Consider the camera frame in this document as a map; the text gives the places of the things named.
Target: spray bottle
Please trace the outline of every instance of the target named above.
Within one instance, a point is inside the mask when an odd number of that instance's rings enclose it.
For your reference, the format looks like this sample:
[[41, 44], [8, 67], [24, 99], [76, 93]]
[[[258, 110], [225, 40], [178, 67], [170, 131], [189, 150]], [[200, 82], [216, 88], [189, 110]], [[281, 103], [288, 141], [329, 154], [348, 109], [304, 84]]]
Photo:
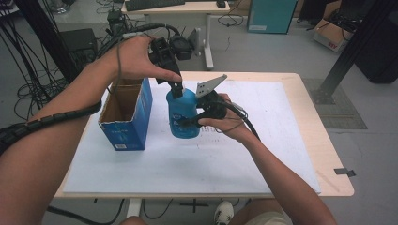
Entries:
[[182, 89], [182, 97], [173, 98], [172, 91], [166, 95], [169, 104], [169, 123], [173, 135], [180, 139], [190, 139], [199, 135], [199, 128], [195, 124], [181, 126], [180, 121], [197, 115], [196, 95], [190, 89]]

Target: desk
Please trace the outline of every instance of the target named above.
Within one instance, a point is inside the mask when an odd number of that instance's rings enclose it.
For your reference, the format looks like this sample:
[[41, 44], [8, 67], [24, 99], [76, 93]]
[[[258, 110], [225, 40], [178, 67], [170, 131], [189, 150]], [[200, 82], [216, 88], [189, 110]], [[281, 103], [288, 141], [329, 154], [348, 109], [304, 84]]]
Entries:
[[[221, 72], [181, 72], [185, 81], [206, 81], [223, 75]], [[229, 80], [235, 81], [259, 81], [279, 82], [283, 84], [286, 96], [290, 103], [292, 112], [296, 118], [298, 129], [306, 146], [309, 157], [313, 163], [316, 178], [321, 187], [320, 196], [351, 196], [354, 189], [346, 175], [337, 175], [336, 168], [343, 168], [323, 124], [315, 110], [315, 107], [302, 83], [299, 75], [292, 73], [250, 73], [250, 72], [225, 72]], [[145, 195], [145, 194], [121, 194], [121, 193], [66, 193], [63, 191], [64, 182], [55, 194], [55, 197], [65, 198], [147, 198], [147, 197], [170, 197], [167, 194]], [[228, 195], [226, 197], [269, 197], [269, 195]], [[189, 195], [181, 194], [180, 197], [205, 197], [200, 193]]]
[[122, 13], [127, 15], [137, 15], [144, 14], [145, 21], [147, 23], [151, 23], [151, 16], [160, 16], [163, 17], [161, 20], [156, 21], [157, 23], [170, 23], [173, 25], [173, 22], [165, 22], [165, 17], [173, 18], [175, 22], [177, 22], [178, 18], [186, 24], [188, 21], [193, 21], [194, 23], [199, 23], [199, 18], [193, 17], [194, 15], [206, 15], [206, 37], [204, 40], [204, 53], [206, 59], [207, 69], [213, 69], [213, 58], [211, 56], [210, 50], [210, 16], [211, 14], [227, 14], [230, 10], [229, 5], [225, 2], [225, 8], [218, 8], [215, 2], [186, 2], [185, 5], [173, 6], [173, 7], [159, 7], [152, 8], [146, 10], [138, 10], [138, 11], [126, 11], [126, 7], [123, 4]]

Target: shoe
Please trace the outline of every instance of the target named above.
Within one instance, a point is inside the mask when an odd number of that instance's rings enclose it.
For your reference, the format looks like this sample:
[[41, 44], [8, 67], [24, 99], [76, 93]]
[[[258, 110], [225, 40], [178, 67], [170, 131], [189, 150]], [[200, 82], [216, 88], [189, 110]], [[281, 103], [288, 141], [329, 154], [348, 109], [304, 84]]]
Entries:
[[215, 225], [227, 225], [234, 216], [234, 207], [230, 202], [224, 201], [219, 204], [214, 213]]

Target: blue box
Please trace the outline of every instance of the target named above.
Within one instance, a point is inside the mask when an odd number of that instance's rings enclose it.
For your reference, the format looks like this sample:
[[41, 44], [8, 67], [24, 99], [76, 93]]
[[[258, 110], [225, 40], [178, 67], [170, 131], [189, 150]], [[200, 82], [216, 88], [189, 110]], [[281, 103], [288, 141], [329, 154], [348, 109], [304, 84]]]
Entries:
[[252, 0], [249, 33], [287, 34], [297, 0]]
[[122, 80], [109, 94], [99, 117], [99, 126], [116, 151], [144, 150], [152, 93], [149, 79]]

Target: shorts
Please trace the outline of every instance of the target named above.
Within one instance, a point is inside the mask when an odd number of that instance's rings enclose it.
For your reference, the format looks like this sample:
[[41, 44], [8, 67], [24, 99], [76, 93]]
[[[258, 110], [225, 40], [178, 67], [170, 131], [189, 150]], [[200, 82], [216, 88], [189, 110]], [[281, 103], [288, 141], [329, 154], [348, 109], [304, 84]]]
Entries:
[[286, 225], [284, 215], [278, 212], [266, 212], [252, 218], [245, 225]]

